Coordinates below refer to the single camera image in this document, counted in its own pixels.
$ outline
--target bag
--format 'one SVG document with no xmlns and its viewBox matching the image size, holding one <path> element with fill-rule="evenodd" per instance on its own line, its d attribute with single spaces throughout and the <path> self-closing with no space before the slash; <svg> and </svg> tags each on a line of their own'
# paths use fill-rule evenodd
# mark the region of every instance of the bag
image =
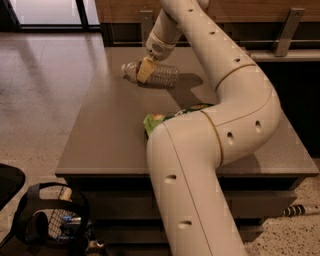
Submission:
<svg viewBox="0 0 320 256">
<path fill-rule="evenodd" d="M 51 198 L 40 197 L 43 189 Z M 11 230 L 0 245 L 0 255 L 84 255 L 89 204 L 81 193 L 72 195 L 72 201 L 62 199 L 69 191 L 67 185 L 54 182 L 29 187 L 19 202 Z"/>
</svg>

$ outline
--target wooden wall panel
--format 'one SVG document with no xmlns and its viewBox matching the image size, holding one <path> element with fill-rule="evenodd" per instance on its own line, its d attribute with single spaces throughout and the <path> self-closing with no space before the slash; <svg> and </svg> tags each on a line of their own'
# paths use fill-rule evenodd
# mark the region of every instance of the wooden wall panel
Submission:
<svg viewBox="0 0 320 256">
<path fill-rule="evenodd" d="M 217 22 L 283 22 L 290 8 L 305 8 L 301 21 L 320 21 L 320 0 L 212 0 L 209 16 Z"/>
<path fill-rule="evenodd" d="M 140 10 L 151 9 L 154 19 L 159 0 L 95 0 L 101 23 L 139 23 Z M 320 22 L 320 0 L 211 0 L 208 15 L 216 22 L 283 22 L 292 7 L 305 8 L 304 22 Z"/>
</svg>

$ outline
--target circular hole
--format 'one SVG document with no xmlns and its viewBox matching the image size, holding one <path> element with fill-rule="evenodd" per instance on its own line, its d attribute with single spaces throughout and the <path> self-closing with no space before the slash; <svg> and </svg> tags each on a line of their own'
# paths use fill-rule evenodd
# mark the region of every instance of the circular hole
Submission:
<svg viewBox="0 0 320 256">
<path fill-rule="evenodd" d="M 234 143 L 233 134 L 231 132 L 228 132 L 227 137 L 229 144 L 232 145 Z"/>
<path fill-rule="evenodd" d="M 177 176 L 176 175 L 168 175 L 165 177 L 164 182 L 167 184 L 176 184 Z"/>
<path fill-rule="evenodd" d="M 262 127 L 261 127 L 260 121 L 256 121 L 256 131 L 257 131 L 257 133 L 260 133 L 261 130 L 262 130 Z"/>
<path fill-rule="evenodd" d="M 192 226 L 192 222 L 188 220 L 181 221 L 178 224 L 178 228 L 180 229 L 187 229 L 187 228 L 190 228 L 191 226 Z"/>
</svg>

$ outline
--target table surface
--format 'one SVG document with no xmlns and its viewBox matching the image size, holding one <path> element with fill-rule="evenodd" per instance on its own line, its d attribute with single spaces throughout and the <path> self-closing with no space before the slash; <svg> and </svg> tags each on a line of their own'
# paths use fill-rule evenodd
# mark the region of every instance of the table surface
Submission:
<svg viewBox="0 0 320 256">
<path fill-rule="evenodd" d="M 56 175 L 146 175 L 147 114 L 174 114 L 215 94 L 191 48 L 176 48 L 164 63 L 178 66 L 174 89 L 143 88 L 122 77 L 121 65 L 145 49 L 106 48 L 78 114 Z M 218 168 L 218 175 L 317 175 L 319 170 L 283 114 L 271 139 L 254 154 Z"/>
</svg>

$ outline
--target gray table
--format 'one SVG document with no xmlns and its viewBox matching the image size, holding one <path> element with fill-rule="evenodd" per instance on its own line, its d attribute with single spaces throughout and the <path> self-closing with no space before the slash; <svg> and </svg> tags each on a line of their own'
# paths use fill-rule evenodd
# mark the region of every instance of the gray table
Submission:
<svg viewBox="0 0 320 256">
<path fill-rule="evenodd" d="M 84 189 L 90 187 L 93 194 L 89 199 L 96 219 L 160 219 L 151 185 L 137 179 L 148 179 L 143 120 L 150 113 L 174 114 L 199 102 L 216 102 L 190 48 L 176 48 L 166 61 L 181 71 L 179 85 L 170 90 L 143 88 L 122 78 L 121 65 L 144 56 L 143 48 L 105 50 L 56 169 L 57 176 L 78 182 Z M 295 200 L 294 189 L 303 179 L 318 173 L 284 114 L 276 133 L 262 148 L 217 170 L 245 241 L 262 232 L 265 218 L 279 216 Z M 125 241 L 123 237 L 133 231 L 117 236 Z M 163 237 L 153 240 L 158 237 L 154 236 L 157 229 L 149 231 L 139 240 L 142 244 L 150 240 L 163 242 Z M 110 235 L 106 240 L 115 237 L 110 230 L 106 232 Z"/>
<path fill-rule="evenodd" d="M 144 56 L 143 48 L 105 50 L 60 159 L 57 176 L 147 174 L 145 116 L 173 114 L 199 102 L 216 102 L 190 48 L 175 49 L 166 61 L 181 71 L 179 85 L 171 90 L 142 88 L 122 78 L 121 65 Z M 217 172 L 316 175 L 318 169 L 283 115 L 265 146 Z"/>
</svg>

